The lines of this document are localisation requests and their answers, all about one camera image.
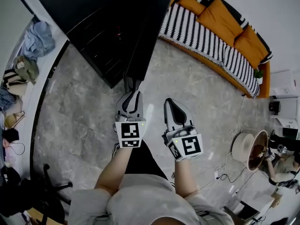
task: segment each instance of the white box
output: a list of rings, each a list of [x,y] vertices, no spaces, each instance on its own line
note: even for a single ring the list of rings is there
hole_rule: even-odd
[[[145,133],[146,121],[115,122],[120,148],[139,148]]]
[[[203,154],[201,134],[172,138],[167,147],[170,149],[176,162]]]

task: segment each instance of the chair wheel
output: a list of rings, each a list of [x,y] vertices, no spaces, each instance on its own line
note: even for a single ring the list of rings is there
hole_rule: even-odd
[[[50,166],[48,164],[44,165],[44,169],[48,170],[50,168]]]

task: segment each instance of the black and white striped blanket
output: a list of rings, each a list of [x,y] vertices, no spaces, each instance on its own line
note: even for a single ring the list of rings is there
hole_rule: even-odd
[[[159,37],[209,59],[234,78],[252,97],[258,96],[259,85],[249,62],[235,48],[196,22],[196,19],[194,13],[175,3],[164,18]]]

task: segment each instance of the potted plant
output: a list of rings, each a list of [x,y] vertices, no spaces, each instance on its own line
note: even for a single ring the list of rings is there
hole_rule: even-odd
[[[254,70],[254,77],[257,80],[257,83],[261,85],[263,83],[263,70],[259,71],[258,69]]]

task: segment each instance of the white t-shirt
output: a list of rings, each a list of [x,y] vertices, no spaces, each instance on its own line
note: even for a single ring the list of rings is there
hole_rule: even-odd
[[[125,174],[113,196],[102,189],[75,191],[68,224],[150,225],[161,217],[186,225],[233,225],[198,192],[183,199],[167,180],[149,174]]]
[[[292,180],[295,175],[289,173],[290,171],[296,172],[297,169],[293,166],[294,157],[289,157],[285,161],[278,161],[274,167],[275,178],[274,182],[285,182]]]

